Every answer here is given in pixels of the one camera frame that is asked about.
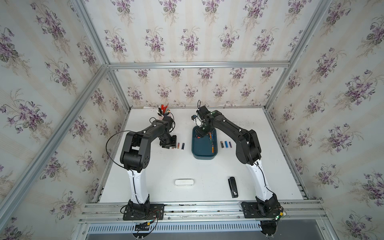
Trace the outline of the teal plastic storage box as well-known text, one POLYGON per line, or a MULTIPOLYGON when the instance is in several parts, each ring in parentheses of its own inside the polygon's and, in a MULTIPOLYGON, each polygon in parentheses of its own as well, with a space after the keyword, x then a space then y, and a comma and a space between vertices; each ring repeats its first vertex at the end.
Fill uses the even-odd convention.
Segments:
POLYGON ((214 129, 211 135, 200 138, 197 133, 198 128, 195 126, 192 130, 192 154, 198 160, 212 160, 218 153, 217 131, 214 129))

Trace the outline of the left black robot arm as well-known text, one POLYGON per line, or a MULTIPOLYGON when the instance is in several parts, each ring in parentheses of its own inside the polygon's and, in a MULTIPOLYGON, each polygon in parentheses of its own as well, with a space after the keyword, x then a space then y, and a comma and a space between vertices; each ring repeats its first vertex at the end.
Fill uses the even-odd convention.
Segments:
POLYGON ((149 127, 141 131, 129 131, 126 134, 120 162, 130 178, 132 195, 129 205, 145 208, 150 203, 145 169, 150 162, 152 142, 159 139, 161 148, 175 148, 177 136, 170 133, 174 127, 172 118, 163 117, 162 120, 154 120, 149 127))

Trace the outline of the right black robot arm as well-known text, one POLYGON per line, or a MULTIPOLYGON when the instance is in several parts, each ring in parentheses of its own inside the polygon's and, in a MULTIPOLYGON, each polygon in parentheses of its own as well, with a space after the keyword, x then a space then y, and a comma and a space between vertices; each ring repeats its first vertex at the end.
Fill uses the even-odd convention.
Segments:
POLYGON ((263 171, 262 148, 257 133, 237 126, 221 112, 211 112, 205 106, 197 109, 197 116, 202 123, 197 129, 199 137, 206 136, 213 129, 219 129, 235 142, 236 157, 247 166, 252 176, 260 213, 266 215, 277 209, 277 195, 271 190, 263 171))

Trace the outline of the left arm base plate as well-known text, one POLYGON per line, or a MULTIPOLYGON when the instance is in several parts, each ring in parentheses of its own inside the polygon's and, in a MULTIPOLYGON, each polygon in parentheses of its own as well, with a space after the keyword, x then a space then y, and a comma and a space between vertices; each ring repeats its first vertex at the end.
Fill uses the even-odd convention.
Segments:
POLYGON ((143 207, 125 205, 121 208, 124 221, 133 220, 162 220, 164 218, 164 204, 150 204, 143 207))

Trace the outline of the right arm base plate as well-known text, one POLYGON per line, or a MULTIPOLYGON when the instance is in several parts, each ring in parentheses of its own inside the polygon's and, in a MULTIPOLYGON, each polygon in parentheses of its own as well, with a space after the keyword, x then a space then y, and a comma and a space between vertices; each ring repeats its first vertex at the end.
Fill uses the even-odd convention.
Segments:
POLYGON ((284 215, 284 208, 279 204, 267 210, 262 203, 241 202, 241 208, 246 219, 270 219, 279 220, 284 215))

